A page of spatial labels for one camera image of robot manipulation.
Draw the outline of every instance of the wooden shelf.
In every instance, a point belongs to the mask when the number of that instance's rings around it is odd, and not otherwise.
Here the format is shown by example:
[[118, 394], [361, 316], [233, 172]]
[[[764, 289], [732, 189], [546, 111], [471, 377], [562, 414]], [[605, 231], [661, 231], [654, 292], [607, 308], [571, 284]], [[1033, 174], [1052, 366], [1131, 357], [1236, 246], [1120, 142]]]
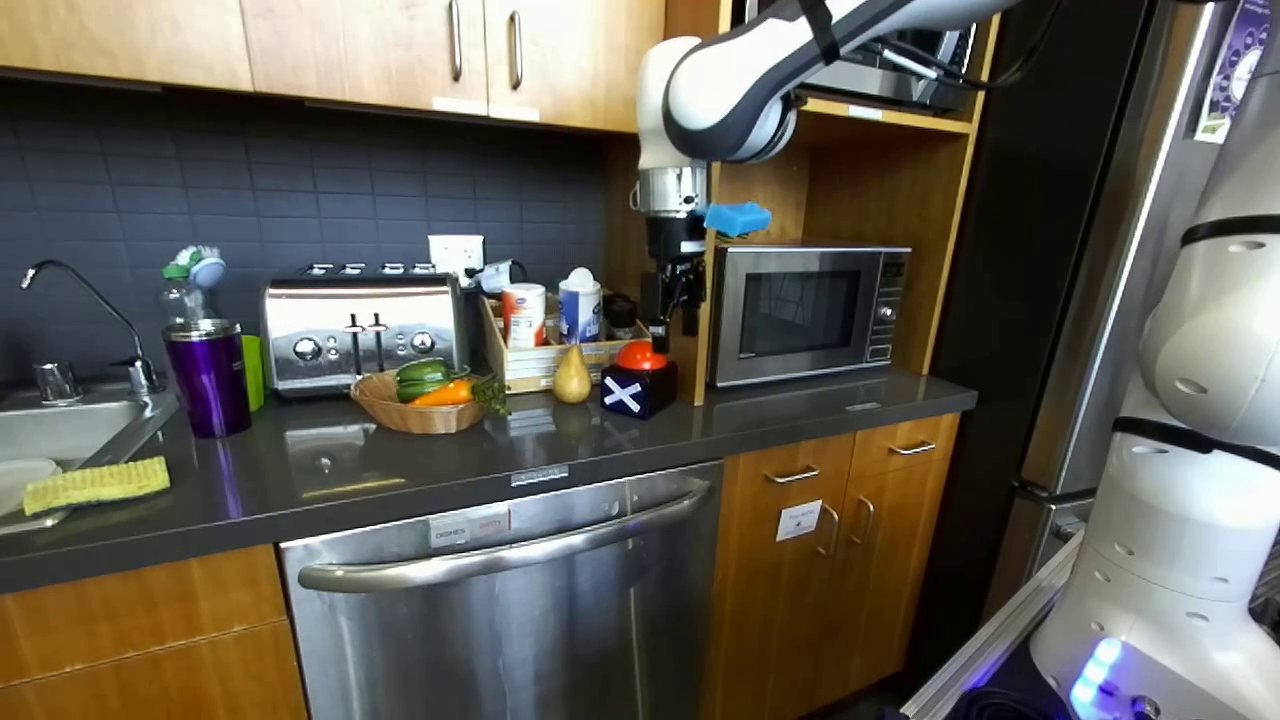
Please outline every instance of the wooden shelf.
[[841, 120], [864, 120], [864, 122], [891, 122], [891, 126], [916, 126], [916, 131], [942, 131], [942, 137], [972, 137], [969, 120], [955, 115], [926, 115], [926, 111], [904, 111], [884, 104], [857, 104], [857, 101], [803, 101], [803, 115], [841, 115]]

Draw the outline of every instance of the black countertop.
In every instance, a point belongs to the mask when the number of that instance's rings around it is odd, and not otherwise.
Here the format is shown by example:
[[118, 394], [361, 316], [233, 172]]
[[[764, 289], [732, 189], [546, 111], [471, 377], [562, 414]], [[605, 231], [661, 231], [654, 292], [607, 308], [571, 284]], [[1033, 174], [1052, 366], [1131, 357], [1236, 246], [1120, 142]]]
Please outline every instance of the black countertop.
[[246, 542], [281, 542], [399, 515], [719, 459], [745, 449], [969, 410], [972, 388], [861, 371], [745, 391], [647, 419], [515, 394], [456, 434], [375, 426], [351, 398], [274, 398], [246, 430], [196, 440], [185, 406], [136, 455], [164, 455], [171, 488], [74, 508], [61, 528], [0, 538], [0, 592], [105, 575]]

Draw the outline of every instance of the blue light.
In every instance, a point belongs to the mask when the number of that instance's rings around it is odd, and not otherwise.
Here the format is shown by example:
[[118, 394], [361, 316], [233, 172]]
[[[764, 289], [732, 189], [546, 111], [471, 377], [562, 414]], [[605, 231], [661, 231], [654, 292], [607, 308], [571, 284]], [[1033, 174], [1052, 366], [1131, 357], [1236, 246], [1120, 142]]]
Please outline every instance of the blue light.
[[1078, 679], [1077, 679], [1077, 682], [1091, 682], [1091, 688], [1101, 688], [1107, 675], [1113, 675], [1113, 667], [1107, 667], [1107, 664], [1082, 664], [1082, 672], [1078, 672]]
[[1124, 638], [1120, 634], [1107, 634], [1107, 638], [1101, 638], [1095, 649], [1091, 649], [1091, 660], [1101, 660], [1101, 664], [1120, 664], [1120, 656], [1124, 656]]
[[1077, 713], [1091, 709], [1091, 701], [1095, 701], [1095, 682], [1077, 682], [1077, 688], [1070, 688], [1070, 709], [1077, 709]]

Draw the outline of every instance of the stainless steel dishwasher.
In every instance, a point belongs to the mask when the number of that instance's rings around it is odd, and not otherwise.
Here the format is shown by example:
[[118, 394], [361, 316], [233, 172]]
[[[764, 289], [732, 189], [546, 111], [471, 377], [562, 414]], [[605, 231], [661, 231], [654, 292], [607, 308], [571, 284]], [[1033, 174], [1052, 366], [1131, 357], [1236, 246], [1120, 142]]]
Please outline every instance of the stainless steel dishwasher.
[[314, 720], [684, 720], [719, 463], [283, 542]]

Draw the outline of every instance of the dish towel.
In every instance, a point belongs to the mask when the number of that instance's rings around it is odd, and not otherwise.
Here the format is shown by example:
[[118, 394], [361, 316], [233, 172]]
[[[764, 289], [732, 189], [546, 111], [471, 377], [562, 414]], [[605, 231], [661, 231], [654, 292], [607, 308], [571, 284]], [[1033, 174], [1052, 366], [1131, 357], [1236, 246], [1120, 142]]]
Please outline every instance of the dish towel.
[[131, 463], [100, 463], [100, 468], [74, 468], [61, 475], [45, 475], [24, 488], [24, 515], [38, 515], [53, 508], [70, 503], [110, 503], [110, 501], [136, 501], [156, 496], [169, 488], [169, 463], [164, 455], [131, 459]]

